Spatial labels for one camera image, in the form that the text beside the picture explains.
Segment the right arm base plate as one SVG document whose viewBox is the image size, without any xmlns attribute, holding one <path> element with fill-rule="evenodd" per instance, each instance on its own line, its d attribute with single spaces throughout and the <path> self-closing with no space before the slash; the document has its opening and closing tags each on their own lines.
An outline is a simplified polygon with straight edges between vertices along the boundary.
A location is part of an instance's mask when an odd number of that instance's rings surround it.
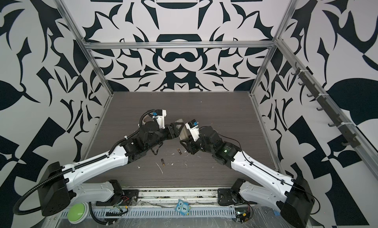
<svg viewBox="0 0 378 228">
<path fill-rule="evenodd" d="M 217 195 L 218 205 L 220 206 L 240 206 L 249 204 L 249 202 L 243 199 L 238 192 L 232 189 L 220 188 L 217 190 Z"/>
</svg>

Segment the white remote control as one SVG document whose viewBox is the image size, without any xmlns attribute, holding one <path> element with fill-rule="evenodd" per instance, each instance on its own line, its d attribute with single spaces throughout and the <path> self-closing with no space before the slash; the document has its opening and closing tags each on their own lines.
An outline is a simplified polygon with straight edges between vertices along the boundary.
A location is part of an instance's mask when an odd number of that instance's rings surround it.
<svg viewBox="0 0 378 228">
<path fill-rule="evenodd" d="M 179 131 L 180 131 L 180 135 L 179 135 L 180 140 L 188 140 L 191 137 L 191 134 L 189 130 L 186 129 L 186 126 L 184 126 L 184 128 Z"/>
</svg>

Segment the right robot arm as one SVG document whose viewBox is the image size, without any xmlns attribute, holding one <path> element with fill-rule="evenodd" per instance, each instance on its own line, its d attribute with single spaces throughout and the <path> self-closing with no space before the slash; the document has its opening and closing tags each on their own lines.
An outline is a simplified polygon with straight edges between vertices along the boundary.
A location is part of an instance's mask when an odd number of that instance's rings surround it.
<svg viewBox="0 0 378 228">
<path fill-rule="evenodd" d="M 199 151 L 211 154 L 219 164 L 249 177 L 256 184 L 238 180 L 233 190 L 246 202 L 272 208 L 295 228 L 307 227 L 316 198 L 303 177 L 292 178 L 270 169 L 233 144 L 223 140 L 210 126 L 179 129 L 180 143 L 191 154 Z"/>
</svg>

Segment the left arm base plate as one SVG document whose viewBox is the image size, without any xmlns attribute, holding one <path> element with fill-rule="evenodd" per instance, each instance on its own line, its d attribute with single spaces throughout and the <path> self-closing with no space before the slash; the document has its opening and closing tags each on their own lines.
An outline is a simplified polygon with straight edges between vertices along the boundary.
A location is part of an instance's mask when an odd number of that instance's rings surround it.
<svg viewBox="0 0 378 228">
<path fill-rule="evenodd" d="M 127 189 L 122 192 L 115 193 L 109 200 L 105 202 L 97 201 L 96 206 L 113 206 L 115 204 L 119 206 L 128 206 L 133 202 L 138 201 L 139 190 L 138 189 Z"/>
</svg>

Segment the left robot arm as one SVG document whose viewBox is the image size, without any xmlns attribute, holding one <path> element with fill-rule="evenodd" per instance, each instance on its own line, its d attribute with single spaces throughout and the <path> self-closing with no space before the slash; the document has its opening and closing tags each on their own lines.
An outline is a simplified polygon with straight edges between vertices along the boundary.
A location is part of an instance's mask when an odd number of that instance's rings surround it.
<svg viewBox="0 0 378 228">
<path fill-rule="evenodd" d="M 123 190 L 117 180 L 104 183 L 88 183 L 88 180 L 144 157 L 164 141 L 181 137 L 185 130 L 181 119 L 164 125 L 161 117 L 156 117 L 143 123 L 131 136 L 116 142 L 109 151 L 73 164 L 51 164 L 37 190 L 42 215 L 51 216 L 84 202 L 119 203 Z"/>
</svg>

